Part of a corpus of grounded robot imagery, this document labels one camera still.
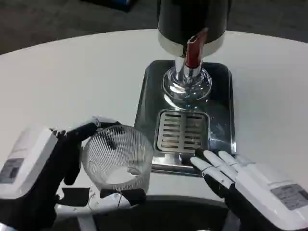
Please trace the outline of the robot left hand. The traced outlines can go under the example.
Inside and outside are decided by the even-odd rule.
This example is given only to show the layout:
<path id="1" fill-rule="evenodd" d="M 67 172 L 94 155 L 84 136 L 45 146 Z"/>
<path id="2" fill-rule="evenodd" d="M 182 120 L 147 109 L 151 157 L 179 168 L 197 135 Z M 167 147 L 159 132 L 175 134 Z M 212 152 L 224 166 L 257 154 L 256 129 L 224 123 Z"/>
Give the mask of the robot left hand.
<path id="1" fill-rule="evenodd" d="M 68 131 L 29 126 L 0 169 L 0 228 L 40 231 L 143 204 L 152 157 L 140 131 L 101 116 Z"/>

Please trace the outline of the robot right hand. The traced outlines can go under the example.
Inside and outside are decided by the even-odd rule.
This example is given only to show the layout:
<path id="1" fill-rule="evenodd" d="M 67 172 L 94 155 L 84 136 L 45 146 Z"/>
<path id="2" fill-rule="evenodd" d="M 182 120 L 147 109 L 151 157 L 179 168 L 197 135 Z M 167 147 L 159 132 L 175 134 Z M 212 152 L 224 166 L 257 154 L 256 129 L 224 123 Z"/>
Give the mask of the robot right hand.
<path id="1" fill-rule="evenodd" d="M 190 158 L 208 187 L 248 231 L 306 231 L 308 192 L 269 166 L 240 154 L 196 149 Z"/>

